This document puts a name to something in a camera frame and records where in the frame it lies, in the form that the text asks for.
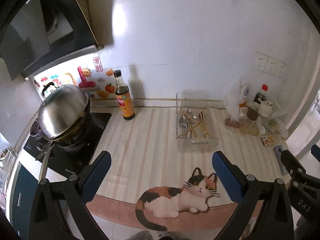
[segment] dark blue cabinet door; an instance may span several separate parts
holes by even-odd
[[[23,240],[28,240],[30,213],[37,187],[35,177],[21,166],[13,194],[12,223]]]

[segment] soy sauce bottle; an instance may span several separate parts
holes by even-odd
[[[115,94],[118,100],[118,105],[122,112],[122,116],[125,120],[131,120],[135,117],[136,114],[133,109],[129,87],[123,82],[121,70],[114,71],[113,75],[116,78]]]

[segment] spoon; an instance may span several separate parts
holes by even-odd
[[[184,116],[181,116],[179,119],[179,126],[182,128],[182,131],[185,132],[186,128],[188,126],[187,124],[187,119]]]
[[[192,115],[191,109],[188,109],[188,110],[186,111],[186,113],[187,113],[188,115]]]
[[[192,128],[192,126],[196,123],[196,122],[198,122],[198,118],[195,116],[195,115],[190,115],[190,117],[191,118],[189,118],[188,119],[188,121],[190,122],[190,124],[191,124],[191,128]]]

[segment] calico cat illustration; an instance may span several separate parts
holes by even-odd
[[[165,226],[157,225],[147,220],[144,209],[150,211],[156,218],[176,218],[180,211],[207,211],[206,200],[209,197],[220,197],[217,193],[217,174],[206,177],[200,168],[195,168],[192,176],[185,182],[183,188],[154,187],[145,191],[136,203],[136,217],[146,228],[166,231]]]

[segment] red bottle cap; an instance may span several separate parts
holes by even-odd
[[[263,90],[263,91],[268,91],[268,86],[267,86],[266,84],[263,84],[263,85],[262,85],[262,90]]]

